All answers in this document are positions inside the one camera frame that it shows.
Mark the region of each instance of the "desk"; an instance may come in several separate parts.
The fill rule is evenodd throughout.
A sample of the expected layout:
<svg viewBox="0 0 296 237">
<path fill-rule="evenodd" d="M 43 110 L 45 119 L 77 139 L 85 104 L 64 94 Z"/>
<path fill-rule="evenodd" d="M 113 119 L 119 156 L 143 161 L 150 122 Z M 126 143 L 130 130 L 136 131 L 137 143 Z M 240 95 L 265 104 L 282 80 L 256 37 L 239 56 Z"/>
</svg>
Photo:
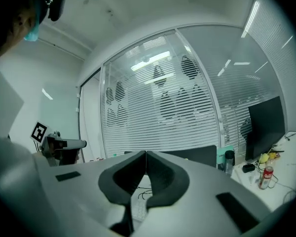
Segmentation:
<svg viewBox="0 0 296 237">
<path fill-rule="evenodd" d="M 257 170 L 249 173 L 243 173 L 242 166 L 246 164 L 242 163 L 235 166 L 231 178 L 242 184 L 249 191 L 258 196 L 266 206 L 274 211 L 276 208 L 281 206 L 284 202 L 288 202 L 295 197 L 296 193 L 289 191 L 292 189 L 296 190 L 296 135 L 290 137 L 290 141 L 284 137 L 279 140 L 275 150 L 284 150 L 280 153 L 280 156 L 275 161 L 274 175 L 278 178 L 278 183 L 275 184 L 273 189 L 266 188 L 261 190 L 255 180 L 259 178 Z M 265 164 L 260 164 L 260 168 L 264 168 Z M 270 186 L 274 185 L 274 177 L 270 181 Z"/>
</svg>

